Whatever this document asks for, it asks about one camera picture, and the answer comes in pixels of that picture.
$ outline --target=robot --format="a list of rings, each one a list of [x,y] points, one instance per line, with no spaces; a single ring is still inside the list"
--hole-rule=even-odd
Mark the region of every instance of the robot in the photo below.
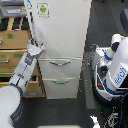
[[[120,21],[128,34],[128,11]],[[110,47],[96,48],[93,63],[93,92],[101,104],[114,106],[128,91],[128,37],[114,34]]]
[[[0,88],[0,127],[13,128],[13,124],[22,113],[21,95],[25,92],[28,82],[36,66],[37,58],[45,47],[32,45],[28,41],[27,51],[16,67],[8,86]]]

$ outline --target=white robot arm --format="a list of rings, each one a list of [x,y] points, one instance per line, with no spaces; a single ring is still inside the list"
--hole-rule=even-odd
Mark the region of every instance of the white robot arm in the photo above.
[[[36,66],[37,57],[43,50],[43,45],[39,48],[28,43],[28,53],[24,53],[9,81],[9,85],[0,88],[1,128],[13,128],[13,124],[20,118],[22,113],[21,95],[27,88]]]

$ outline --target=blue logo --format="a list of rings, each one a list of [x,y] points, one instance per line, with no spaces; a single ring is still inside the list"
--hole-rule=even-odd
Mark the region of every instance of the blue logo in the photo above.
[[[117,74],[117,77],[114,78],[115,82],[119,85],[121,83],[121,81],[123,80],[125,74],[126,74],[126,70],[124,68],[120,68],[120,72]]]

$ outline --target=white cabinet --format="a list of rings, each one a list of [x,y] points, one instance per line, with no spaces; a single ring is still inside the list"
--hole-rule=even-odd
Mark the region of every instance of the white cabinet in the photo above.
[[[76,98],[91,0],[30,1],[38,44],[43,43],[46,48],[39,58],[46,96]],[[26,0],[24,3],[32,29]],[[68,78],[71,82],[62,85],[49,80]]]

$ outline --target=gray floor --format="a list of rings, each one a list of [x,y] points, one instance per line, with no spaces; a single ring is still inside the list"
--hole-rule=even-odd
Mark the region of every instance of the gray floor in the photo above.
[[[91,16],[86,38],[85,52],[91,52],[91,45],[110,46],[111,37],[114,33],[126,36],[120,23],[120,12],[128,8],[128,1],[121,3],[120,0],[106,0],[104,4],[92,1]],[[80,88],[88,91],[90,84],[89,68],[81,72]],[[92,128],[91,115],[98,117],[101,128],[105,119],[99,110],[94,107],[94,98],[89,93],[78,92],[77,99],[47,100],[46,98],[24,99],[23,114],[15,128],[36,128],[39,125],[79,125],[83,128]]]

